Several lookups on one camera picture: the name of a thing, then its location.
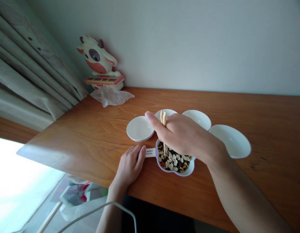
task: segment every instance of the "white cable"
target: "white cable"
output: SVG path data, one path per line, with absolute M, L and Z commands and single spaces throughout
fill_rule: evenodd
M 63 231 L 65 231 L 68 227 L 70 227 L 72 224 L 74 224 L 75 222 L 78 222 L 80 219 L 83 219 L 84 217 L 96 212 L 97 210 L 100 210 L 101 208 L 104 208 L 107 205 L 115 205 L 117 207 L 119 207 L 121 210 L 125 211 L 126 213 L 130 214 L 133 219 L 134 219 L 134 227 L 135 227 L 135 233 L 137 233 L 137 224 L 136 224 L 136 218 L 135 215 L 133 214 L 132 211 L 129 211 L 128 209 L 126 209 L 125 207 L 123 207 L 122 205 L 120 205 L 117 202 L 108 202 L 106 204 L 101 205 L 100 207 L 97 207 L 96 209 L 80 216 L 79 218 L 76 218 L 75 220 L 73 220 L 72 222 L 70 222 L 69 224 L 67 224 L 65 227 L 63 227 L 58 233 L 62 233 Z

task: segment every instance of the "wood grain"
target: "wood grain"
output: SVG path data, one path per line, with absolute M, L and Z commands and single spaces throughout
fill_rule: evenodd
M 47 166 L 108 187 L 121 155 L 136 142 L 126 134 L 130 120 L 146 111 L 165 108 L 182 113 L 196 109 L 212 125 L 241 131 L 252 145 L 249 157 L 237 164 L 265 196 L 300 231 L 300 97 L 198 91 L 125 88 L 135 95 L 121 106 L 102 107 L 91 96 L 38 134 L 18 152 Z M 153 148 L 157 135 L 144 143 Z M 189 177 L 165 173 L 155 158 L 143 170 L 128 194 L 237 232 L 225 213 L 208 168 L 196 161 Z
M 0 117 L 0 138 L 27 143 L 39 132 Z

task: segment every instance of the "cow eye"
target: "cow eye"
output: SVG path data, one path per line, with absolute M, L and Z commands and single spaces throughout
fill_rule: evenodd
M 99 62 L 100 61 L 100 56 L 98 54 L 98 52 L 95 50 L 95 49 L 90 49 L 89 50 L 89 55 L 90 57 L 94 60 L 94 61 L 97 61 Z

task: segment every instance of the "beige curtain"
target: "beige curtain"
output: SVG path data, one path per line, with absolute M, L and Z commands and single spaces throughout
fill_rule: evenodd
M 88 92 L 15 0 L 0 0 L 0 116 L 37 131 Z

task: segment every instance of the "small white bowl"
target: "small white bowl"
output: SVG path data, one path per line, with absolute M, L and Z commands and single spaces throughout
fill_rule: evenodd
M 161 111 L 165 111 L 165 112 L 166 112 L 166 116 L 171 116 L 171 115 L 173 115 L 174 113 L 177 113 L 176 111 L 171 110 L 171 109 L 162 109 L 162 110 L 158 111 L 158 112 L 155 114 L 155 116 L 156 116 L 159 120 L 161 120 L 161 117 L 160 117 Z
M 203 112 L 200 112 L 198 110 L 187 110 L 183 113 L 183 115 L 190 117 L 207 131 L 211 128 L 211 120 Z
M 168 172 L 168 173 L 172 173 L 173 172 L 176 175 L 182 176 L 182 177 L 191 175 L 192 172 L 194 171 L 194 160 L 195 160 L 195 157 L 191 157 L 190 158 L 190 165 L 189 165 L 188 169 L 185 170 L 183 173 L 179 173 L 179 172 L 171 171 L 171 170 L 166 170 L 166 169 L 162 168 L 161 163 L 159 162 L 159 159 L 158 159 L 158 157 L 160 156 L 159 155 L 159 144 L 160 144 L 160 142 L 161 141 L 158 139 L 156 141 L 156 145 L 155 145 L 155 158 L 156 158 L 156 162 L 159 165 L 160 169 L 163 170 L 163 171 L 165 171 L 165 172 Z
M 154 129 L 145 116 L 138 116 L 128 123 L 126 133 L 136 142 L 146 141 L 154 134 Z
M 250 142 L 237 129 L 226 125 L 214 125 L 209 132 L 223 141 L 231 158 L 241 159 L 250 154 Z

